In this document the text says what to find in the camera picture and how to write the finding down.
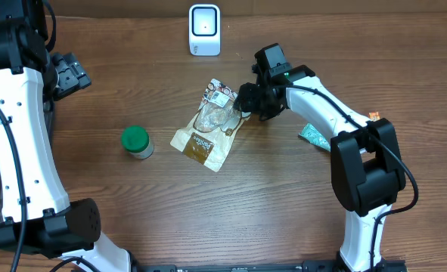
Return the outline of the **orange snack packet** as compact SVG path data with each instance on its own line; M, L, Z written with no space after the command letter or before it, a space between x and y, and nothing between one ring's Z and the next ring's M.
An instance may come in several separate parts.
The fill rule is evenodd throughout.
M371 112L368 114L371 121L375 122L381 119L380 114L378 112Z

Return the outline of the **beige brown snack pouch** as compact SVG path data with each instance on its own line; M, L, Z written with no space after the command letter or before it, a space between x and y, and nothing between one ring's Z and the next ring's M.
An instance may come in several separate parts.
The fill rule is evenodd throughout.
M250 118L234 108L238 93L217 79L211 79L199 108L170 144L187 157L218 172L225 162L237 131Z

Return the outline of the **teal snack packet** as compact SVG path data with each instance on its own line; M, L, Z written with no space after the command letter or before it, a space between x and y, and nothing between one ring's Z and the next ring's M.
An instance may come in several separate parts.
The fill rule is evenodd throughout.
M331 146L325 137L310 123L307 123L303 130L299 133L299 136L307 140L310 144L326 150L331 151Z

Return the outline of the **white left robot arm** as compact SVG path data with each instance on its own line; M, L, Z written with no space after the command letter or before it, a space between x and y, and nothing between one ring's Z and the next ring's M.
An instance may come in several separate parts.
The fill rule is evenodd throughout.
M55 42L47 1L0 1L0 249L134 271L131 254L102 232L95 201L70 201L55 168L46 112L91 83L74 54L54 52Z

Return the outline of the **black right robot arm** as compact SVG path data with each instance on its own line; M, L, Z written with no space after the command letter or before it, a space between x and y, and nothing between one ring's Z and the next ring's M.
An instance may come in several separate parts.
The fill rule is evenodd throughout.
M243 84L234 107L267 121L290 110L330 144L331 185L346 210L343 244L329 261L304 261L304 271L405 271L380 253L385 219L413 208L418 185L402 161L396 130L351 110L306 65L292 66L281 46L254 55L256 82Z

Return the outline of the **green lid white jar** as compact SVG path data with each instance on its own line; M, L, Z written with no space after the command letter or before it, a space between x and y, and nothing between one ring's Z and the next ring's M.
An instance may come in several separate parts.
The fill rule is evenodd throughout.
M133 125L124 129L121 135L123 148L137 159L147 159L154 152L154 143L147 131Z

